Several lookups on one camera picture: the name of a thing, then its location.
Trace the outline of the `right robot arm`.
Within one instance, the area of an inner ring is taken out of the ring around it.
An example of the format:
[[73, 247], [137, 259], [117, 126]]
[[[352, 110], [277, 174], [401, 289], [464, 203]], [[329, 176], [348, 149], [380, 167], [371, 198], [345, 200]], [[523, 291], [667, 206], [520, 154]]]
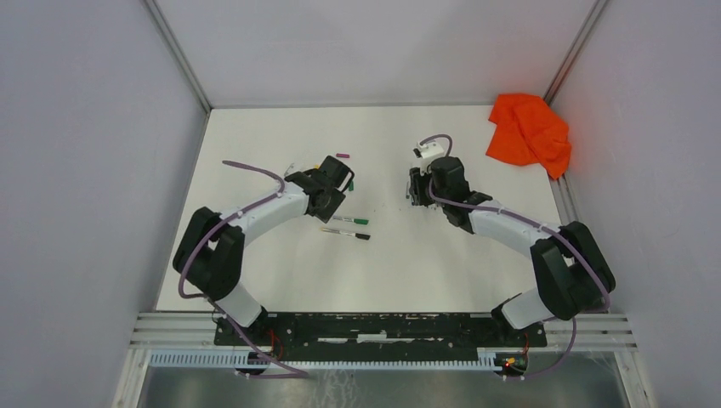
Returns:
[[491, 311], [491, 336], [497, 344], [514, 346], [525, 329], [538, 322], [572, 320], [610, 307], [616, 280], [585, 224], [543, 224], [471, 190], [464, 166], [454, 156], [411, 168], [409, 196], [413, 206], [438, 205], [451, 225], [499, 242], [531, 261], [535, 286]]

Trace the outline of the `green capped horizontal marker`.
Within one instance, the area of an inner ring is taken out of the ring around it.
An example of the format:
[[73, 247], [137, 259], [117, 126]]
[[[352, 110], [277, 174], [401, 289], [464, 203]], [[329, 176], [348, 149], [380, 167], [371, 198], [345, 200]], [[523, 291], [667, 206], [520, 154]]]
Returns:
[[334, 216], [332, 216], [332, 219], [336, 220], [336, 221], [358, 224], [358, 225], [368, 225], [369, 224], [369, 220], [365, 219], [365, 218], [353, 218], [353, 217], [344, 217], [344, 216], [334, 215]]

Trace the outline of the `black capped horizontal marker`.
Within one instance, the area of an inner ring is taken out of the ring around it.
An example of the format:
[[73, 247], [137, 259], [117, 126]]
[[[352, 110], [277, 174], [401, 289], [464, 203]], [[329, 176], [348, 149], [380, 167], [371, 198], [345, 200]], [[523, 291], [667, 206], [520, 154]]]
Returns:
[[355, 239], [363, 240], [363, 241], [369, 241], [371, 239], [371, 236], [368, 234], [353, 232], [353, 231], [347, 231], [343, 229], [330, 229], [330, 228], [321, 228], [322, 232], [329, 233], [329, 234], [335, 234], [335, 235], [343, 235], [343, 236], [349, 236], [353, 237]]

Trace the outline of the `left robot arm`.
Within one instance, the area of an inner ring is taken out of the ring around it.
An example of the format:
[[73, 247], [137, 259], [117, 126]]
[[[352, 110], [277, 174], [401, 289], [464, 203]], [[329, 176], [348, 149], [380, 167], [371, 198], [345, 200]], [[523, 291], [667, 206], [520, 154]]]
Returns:
[[185, 283], [198, 289], [217, 310], [235, 323], [236, 337], [247, 346], [265, 340], [266, 309], [241, 282], [246, 248], [261, 235], [302, 216], [327, 223], [345, 199], [354, 172], [339, 159], [327, 156], [318, 168], [280, 176], [261, 172], [276, 182], [267, 195], [225, 212], [201, 207], [193, 212], [176, 252], [172, 268], [179, 273], [179, 295], [190, 299]]

